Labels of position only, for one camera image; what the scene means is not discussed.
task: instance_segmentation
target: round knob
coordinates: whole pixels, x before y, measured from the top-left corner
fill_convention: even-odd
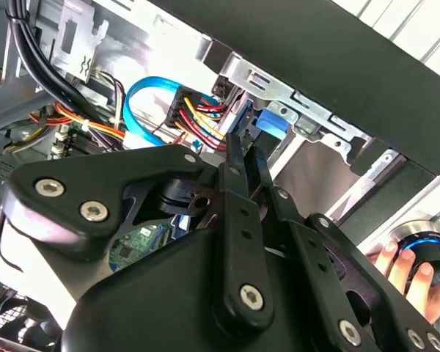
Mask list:
[[[422,263],[430,263],[434,270],[432,286],[440,282],[440,225],[431,221],[411,221],[392,231],[398,241],[398,254],[410,249],[416,260],[409,274],[408,283]]]

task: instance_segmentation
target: metal bracket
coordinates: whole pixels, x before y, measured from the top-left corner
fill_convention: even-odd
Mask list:
[[[358,128],[236,54],[230,55],[221,74],[254,96],[271,100],[267,110],[290,123],[294,132],[309,142],[321,141],[336,150],[346,163],[352,149],[349,142],[353,138],[359,137],[366,142],[371,140]]]
[[[109,22],[104,20],[93,34],[95,8],[80,0],[64,0],[52,64],[88,82],[96,47],[106,36]]]
[[[373,188],[376,179],[396,159],[399,154],[394,150],[387,150],[368,171],[350,187],[334,205],[326,212],[326,216],[335,221],[340,220],[363,196]]]
[[[150,35],[146,43],[151,48],[169,48],[178,45],[183,55],[190,55],[199,61],[210,50],[212,39],[182,22],[150,1],[94,0],[112,13]]]
[[[354,137],[370,140],[370,137],[358,128],[343,122],[332,112],[313,100],[305,97],[292,87],[254,66],[236,53],[230,55],[221,75],[230,82],[263,100],[275,100],[283,104],[281,109],[290,109],[316,121],[326,130],[336,134],[347,142]],[[296,115],[287,112],[283,117],[290,123],[296,122]]]
[[[302,135],[296,134],[293,131],[287,133],[284,140],[279,143],[267,161],[273,180],[275,180],[306,141]]]

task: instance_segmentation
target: screw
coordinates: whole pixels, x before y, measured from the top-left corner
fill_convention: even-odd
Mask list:
[[[360,346],[362,339],[360,338],[360,334],[355,329],[351,323],[346,320],[341,320],[339,322],[339,329],[343,337],[353,346]]]
[[[427,333],[427,338],[436,350],[440,351],[440,340],[431,332]]]
[[[279,194],[279,196],[281,196],[283,199],[288,199],[288,193],[286,191],[284,191],[283,189],[279,189],[277,191],[277,193]]]
[[[329,223],[325,218],[319,218],[318,221],[320,224],[322,224],[324,227],[329,227]]]
[[[240,175],[240,174],[241,174],[241,173],[240,173],[237,169],[235,169],[233,166],[230,166],[229,169],[230,169],[230,171],[233,172],[235,175]]]
[[[420,348],[421,350],[425,348],[425,343],[422,341],[420,336],[414,330],[408,329],[408,336],[416,347]]]
[[[51,178],[37,181],[35,188],[37,193],[44,197],[58,197],[62,196],[65,192],[64,185]]]
[[[196,158],[190,154],[184,154],[184,158],[189,161],[190,163],[195,163],[196,162]]]
[[[100,222],[108,217],[108,208],[103,204],[95,201],[83,203],[80,207],[80,214],[88,221]]]
[[[261,310],[264,306],[263,296],[254,286],[244,285],[240,289],[240,297],[243,303],[251,310]]]

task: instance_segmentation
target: black wire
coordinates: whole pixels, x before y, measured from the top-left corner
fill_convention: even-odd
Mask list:
[[[64,80],[43,56],[29,24],[24,20],[27,16],[26,0],[6,1],[13,39],[21,61],[30,76],[67,109],[91,121],[102,123],[94,106]]]
[[[177,144],[179,143],[179,141],[184,137],[184,135],[186,134],[186,132],[182,132],[174,141],[173,144]]]
[[[125,90],[124,90],[124,86],[122,85],[121,81],[119,81],[118,79],[116,79],[112,74],[107,73],[106,71],[101,71],[101,73],[103,75],[108,76],[111,81],[109,81],[107,78],[105,78],[104,76],[101,76],[106,82],[108,82],[109,84],[111,84],[112,86],[114,86],[114,105],[117,106],[117,88],[120,89],[121,93],[122,93],[122,110],[120,111],[120,121],[124,120],[124,102],[125,99],[127,97],[127,95],[125,94]]]
[[[160,128],[162,128],[163,125],[164,125],[164,121],[160,125],[156,126],[156,128],[153,131],[151,131],[151,134],[155,134],[155,132],[158,131]]]
[[[124,150],[124,147],[120,144],[119,139],[115,139],[113,136],[95,129],[91,129],[89,130],[89,132],[98,142],[100,142],[106,148],[106,151],[118,152]]]

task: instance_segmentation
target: green circuit board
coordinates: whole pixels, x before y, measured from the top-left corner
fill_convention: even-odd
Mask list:
[[[149,225],[120,236],[109,251],[109,265],[118,271],[133,264],[163,246],[169,233],[168,225]]]

